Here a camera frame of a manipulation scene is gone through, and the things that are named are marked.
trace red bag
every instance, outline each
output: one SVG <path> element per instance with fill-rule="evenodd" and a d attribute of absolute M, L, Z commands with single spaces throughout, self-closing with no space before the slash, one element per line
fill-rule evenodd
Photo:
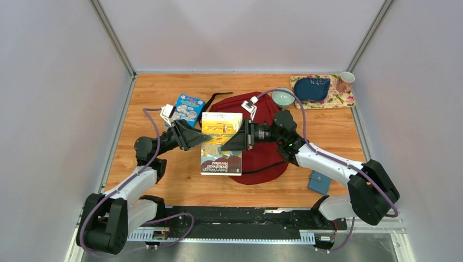
<path fill-rule="evenodd" d="M 260 92 L 241 94 L 226 98 L 211 106 L 210 112 L 242 113 L 243 118 L 251 119 L 249 112 L 241 107 L 244 100 L 250 100 Z M 254 122 L 272 124 L 274 115 L 279 111 L 275 102 L 267 94 L 256 103 L 257 112 Z M 276 143 L 256 143 L 250 151 L 243 151 L 242 175 L 231 176 L 231 179 L 241 184 L 260 184 L 272 181 L 286 171 L 285 163 L 278 154 Z"/>

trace book cover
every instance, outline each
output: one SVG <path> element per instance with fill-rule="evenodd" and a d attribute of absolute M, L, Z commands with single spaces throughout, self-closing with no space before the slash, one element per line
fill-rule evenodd
<path fill-rule="evenodd" d="M 236 134 L 242 113 L 204 112 L 201 132 L 212 137 L 201 145 L 201 174 L 241 176 L 241 151 L 221 151 L 221 146 Z"/>
<path fill-rule="evenodd" d="M 205 104 L 204 100 L 180 94 L 175 103 L 176 108 L 172 120 L 184 119 L 191 127 L 194 127 Z"/>

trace mug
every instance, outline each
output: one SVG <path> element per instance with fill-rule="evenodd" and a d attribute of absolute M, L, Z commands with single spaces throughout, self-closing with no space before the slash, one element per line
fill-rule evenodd
<path fill-rule="evenodd" d="M 336 90 L 338 92 L 347 92 L 351 89 L 351 84 L 355 81 L 355 76 L 351 72 L 342 72 L 337 81 Z"/>

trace wooden surface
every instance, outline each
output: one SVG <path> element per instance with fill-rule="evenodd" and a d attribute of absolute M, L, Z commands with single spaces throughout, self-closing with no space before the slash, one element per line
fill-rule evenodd
<path fill-rule="evenodd" d="M 136 166 L 135 140 L 140 136 L 156 137 L 142 108 L 160 108 L 175 104 L 180 93 L 207 101 L 215 92 L 265 91 L 289 87 L 291 75 L 255 74 L 167 74 L 139 75 L 122 128 L 112 163 L 106 190 L 131 174 Z M 214 103 L 229 97 L 217 97 Z M 294 105 L 288 108 L 302 135 L 302 113 Z M 152 112 L 159 131 L 164 130 L 159 112 Z M 317 146 L 339 156 L 364 161 L 360 141 L 355 130 L 351 110 L 306 110 L 307 138 Z M 178 148 L 160 156 L 167 159 L 167 169 L 161 181 L 146 194 L 164 198 L 167 205 L 198 206 L 255 206 L 255 207 L 311 207 L 321 195 L 307 189 L 311 170 L 289 165 L 278 179 L 246 186 L 228 176 L 200 174 L 200 146 L 190 151 Z M 347 194 L 347 189 L 332 181 L 330 195 Z"/>

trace floral tray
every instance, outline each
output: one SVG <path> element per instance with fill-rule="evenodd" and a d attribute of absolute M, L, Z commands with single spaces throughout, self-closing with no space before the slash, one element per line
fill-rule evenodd
<path fill-rule="evenodd" d="M 322 108 L 351 108 L 355 106 L 355 99 L 352 95 L 352 91 L 346 93 L 341 93 L 336 90 L 337 80 L 339 79 L 339 74 L 333 75 L 300 75 L 300 76 L 291 76 L 289 78 L 289 83 L 291 88 L 294 90 L 294 84 L 301 78 L 330 78 L 330 89 L 328 90 L 328 95 L 323 101 L 312 102 L 312 101 L 302 101 L 304 109 L 322 109 Z"/>

